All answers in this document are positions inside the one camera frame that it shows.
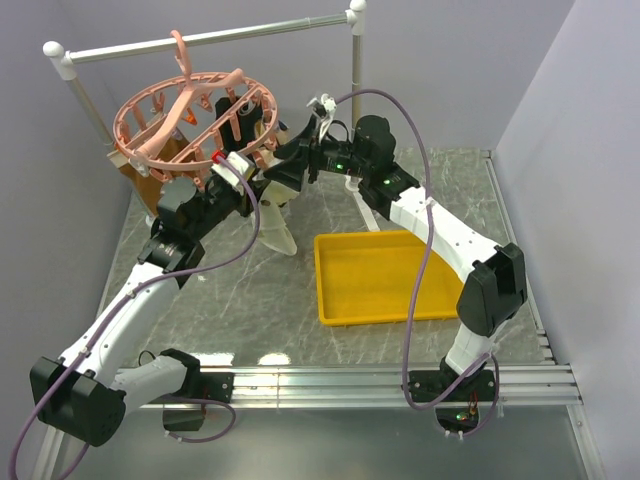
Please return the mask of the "pale green white underwear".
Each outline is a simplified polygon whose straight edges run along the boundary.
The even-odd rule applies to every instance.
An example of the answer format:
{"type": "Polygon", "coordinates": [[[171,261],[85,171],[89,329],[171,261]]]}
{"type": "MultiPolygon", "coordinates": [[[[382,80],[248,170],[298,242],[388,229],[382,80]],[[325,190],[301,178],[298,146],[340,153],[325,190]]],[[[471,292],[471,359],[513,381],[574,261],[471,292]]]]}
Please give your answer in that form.
{"type": "Polygon", "coordinates": [[[258,240],[269,249],[287,256],[297,253],[297,245],[281,213],[281,206],[298,195],[289,187],[270,182],[259,200],[258,240]]]}

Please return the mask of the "pink round clip hanger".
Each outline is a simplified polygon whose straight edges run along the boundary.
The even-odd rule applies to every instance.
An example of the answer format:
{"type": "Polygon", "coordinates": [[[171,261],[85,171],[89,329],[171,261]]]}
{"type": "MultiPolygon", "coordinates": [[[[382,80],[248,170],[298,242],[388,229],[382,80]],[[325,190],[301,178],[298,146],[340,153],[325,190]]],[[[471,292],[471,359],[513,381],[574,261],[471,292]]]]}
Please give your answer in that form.
{"type": "Polygon", "coordinates": [[[162,183],[186,173],[198,188],[213,162],[209,150],[252,153],[274,133],[278,106],[271,91],[237,68],[231,72],[195,72],[186,42],[173,30],[175,60],[181,70],[144,88],[120,108],[113,121],[115,150],[141,175],[162,183]],[[189,145],[171,159],[159,153],[180,129],[189,145]]]}

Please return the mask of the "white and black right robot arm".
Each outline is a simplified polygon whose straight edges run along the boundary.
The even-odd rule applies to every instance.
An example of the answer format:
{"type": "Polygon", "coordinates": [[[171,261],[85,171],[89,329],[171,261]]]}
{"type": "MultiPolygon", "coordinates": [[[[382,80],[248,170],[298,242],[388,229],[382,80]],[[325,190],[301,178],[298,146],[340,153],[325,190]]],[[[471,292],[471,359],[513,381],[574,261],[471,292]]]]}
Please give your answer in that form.
{"type": "Polygon", "coordinates": [[[311,118],[293,140],[279,147],[265,176],[295,191],[319,172],[359,178],[365,203],[386,220],[423,241],[462,282],[456,312],[461,321],[441,362],[441,388],[460,400],[476,386],[475,374],[488,361],[502,325],[526,303],[525,256],[514,243],[504,246],[467,226],[441,206],[395,160],[396,139],[381,116],[360,118],[353,137],[322,134],[311,118]]]}

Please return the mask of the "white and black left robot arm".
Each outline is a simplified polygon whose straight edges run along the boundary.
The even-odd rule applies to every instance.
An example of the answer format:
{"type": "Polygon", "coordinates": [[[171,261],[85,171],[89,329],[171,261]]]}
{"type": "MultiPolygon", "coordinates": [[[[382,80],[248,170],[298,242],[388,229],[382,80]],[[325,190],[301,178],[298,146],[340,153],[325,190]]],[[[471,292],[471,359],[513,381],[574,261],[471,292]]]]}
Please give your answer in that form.
{"type": "Polygon", "coordinates": [[[194,275],[205,272],[202,238],[231,213],[257,213],[261,191],[237,167],[213,169],[204,189],[187,177],[170,180],[136,264],[115,298],[89,329],[56,359],[39,358],[29,380],[33,419],[98,447],[125,416],[156,399],[206,399],[200,361],[170,348],[123,372],[124,355],[163,314],[194,275]]]}

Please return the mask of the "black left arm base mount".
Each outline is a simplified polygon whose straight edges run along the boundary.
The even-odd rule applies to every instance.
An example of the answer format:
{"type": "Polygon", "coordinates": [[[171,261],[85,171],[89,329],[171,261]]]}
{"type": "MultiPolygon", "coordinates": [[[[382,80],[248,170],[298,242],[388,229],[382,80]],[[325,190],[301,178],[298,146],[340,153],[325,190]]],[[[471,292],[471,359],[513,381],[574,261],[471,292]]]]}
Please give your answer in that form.
{"type": "Polygon", "coordinates": [[[165,435],[182,443],[199,444],[222,438],[236,423],[231,406],[234,375],[200,374],[186,389],[161,397],[165,435]]]}

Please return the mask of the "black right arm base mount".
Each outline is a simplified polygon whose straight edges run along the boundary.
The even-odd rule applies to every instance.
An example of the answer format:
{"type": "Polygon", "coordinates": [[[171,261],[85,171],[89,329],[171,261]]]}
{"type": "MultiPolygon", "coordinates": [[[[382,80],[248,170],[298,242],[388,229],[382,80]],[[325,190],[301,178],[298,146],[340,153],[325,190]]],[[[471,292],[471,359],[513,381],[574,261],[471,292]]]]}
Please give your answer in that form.
{"type": "MultiPolygon", "coordinates": [[[[455,380],[455,374],[444,371],[412,370],[408,380],[410,399],[417,406],[433,403],[455,380]]],[[[496,412],[500,389],[500,372],[481,368],[433,405],[438,427],[446,436],[459,440],[474,435],[496,412]]]]}

